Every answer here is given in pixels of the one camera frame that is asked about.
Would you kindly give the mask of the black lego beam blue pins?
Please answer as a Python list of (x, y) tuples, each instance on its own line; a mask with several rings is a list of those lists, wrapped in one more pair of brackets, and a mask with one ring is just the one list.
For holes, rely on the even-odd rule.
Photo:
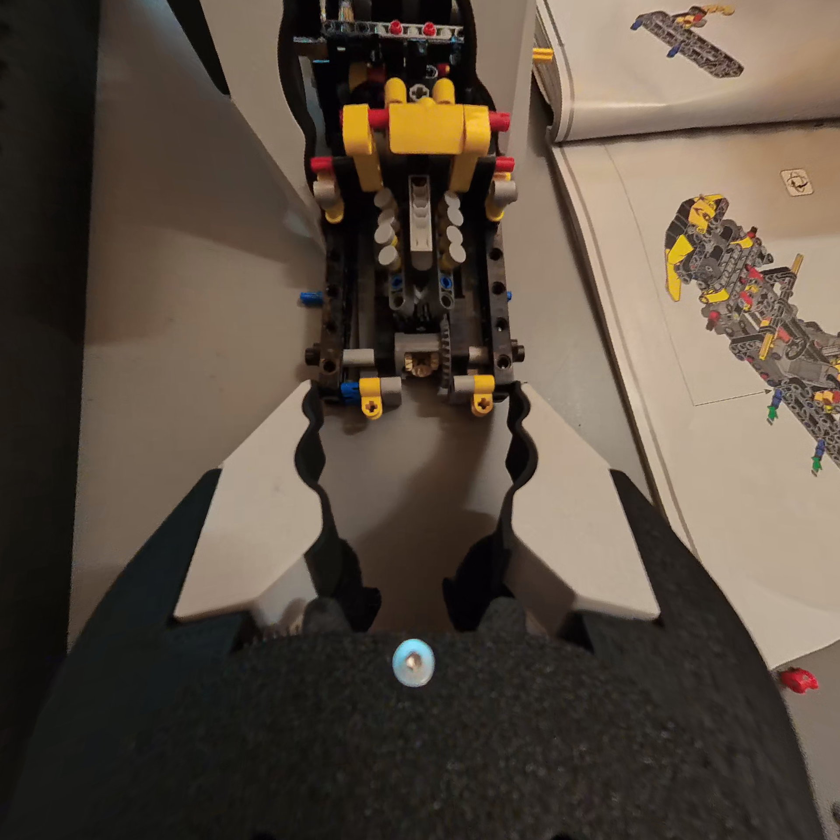
[(321, 398), (328, 403), (341, 403), (343, 351), (350, 339), (352, 264), (345, 226), (326, 224), (323, 232), (327, 249), (320, 335), (305, 349), (303, 361), (318, 384)]

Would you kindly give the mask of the black yellow lego car chassis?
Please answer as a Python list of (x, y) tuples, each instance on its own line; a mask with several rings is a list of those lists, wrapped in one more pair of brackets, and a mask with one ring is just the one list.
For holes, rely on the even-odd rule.
[[(285, 3), (280, 44), (294, 46), (306, 95), (309, 120), (294, 113), (311, 192), (310, 159), (331, 156), (344, 201), (343, 382), (428, 381), (487, 417), (525, 357), (501, 235), (518, 188), (514, 158), (489, 154), (510, 116), (458, 97), (459, 2)], [(325, 249), (326, 224), (322, 212)]]

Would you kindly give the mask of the small yellow grey lego connector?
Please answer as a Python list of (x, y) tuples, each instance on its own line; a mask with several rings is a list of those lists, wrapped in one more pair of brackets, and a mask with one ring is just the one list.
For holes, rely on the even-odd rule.
[(403, 379), (396, 376), (363, 376), (340, 385), (339, 397), (346, 406), (357, 406), (370, 421), (380, 419), (386, 410), (403, 403)]

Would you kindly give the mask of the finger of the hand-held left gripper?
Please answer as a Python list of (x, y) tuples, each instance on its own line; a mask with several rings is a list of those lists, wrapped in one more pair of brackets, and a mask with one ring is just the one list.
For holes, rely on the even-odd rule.
[(458, 98), (510, 116), (510, 128), (494, 134), (497, 151), (519, 165), (528, 150), (533, 1), (458, 2), (464, 45), (458, 63)]
[(280, 44), (281, 1), (202, 1), (229, 97), (271, 159), (290, 209), (307, 234), (323, 244), (322, 212), (306, 164), (307, 134), (294, 109), (309, 120), (294, 46)]

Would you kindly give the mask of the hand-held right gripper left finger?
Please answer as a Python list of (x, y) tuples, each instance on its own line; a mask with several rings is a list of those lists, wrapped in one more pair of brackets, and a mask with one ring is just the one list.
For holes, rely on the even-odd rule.
[(320, 485), (326, 463), (318, 387), (304, 382), (223, 462), (174, 618), (229, 613), (289, 632), (310, 602), (339, 604), (368, 631), (382, 596), (337, 530)]

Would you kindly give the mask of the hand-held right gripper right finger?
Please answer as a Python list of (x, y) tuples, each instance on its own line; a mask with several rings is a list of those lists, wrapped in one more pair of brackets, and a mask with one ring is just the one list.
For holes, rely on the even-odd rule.
[(502, 597), (551, 637), (583, 613), (658, 619), (654, 588), (604, 458), (527, 383), (511, 388), (507, 426), (511, 485), (497, 525), (444, 580), (455, 629), (477, 630)]

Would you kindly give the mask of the open lego instruction booklet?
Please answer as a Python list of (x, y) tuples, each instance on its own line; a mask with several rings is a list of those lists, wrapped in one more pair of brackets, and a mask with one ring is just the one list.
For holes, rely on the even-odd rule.
[(838, 641), (839, 2), (537, 2), (654, 490), (766, 664)]

